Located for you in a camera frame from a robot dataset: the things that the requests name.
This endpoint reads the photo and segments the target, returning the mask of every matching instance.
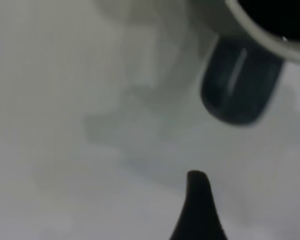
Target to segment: mug handle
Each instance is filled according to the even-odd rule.
[[[203,104],[228,124],[254,123],[274,92],[283,63],[249,38],[221,37],[203,79]]]
[[[238,0],[225,0],[225,4],[242,28],[261,46],[284,59],[300,63],[300,43],[284,41],[262,29],[249,17]]]

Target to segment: black tip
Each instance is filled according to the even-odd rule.
[[[226,239],[208,176],[200,171],[190,171],[185,203],[171,240]]]

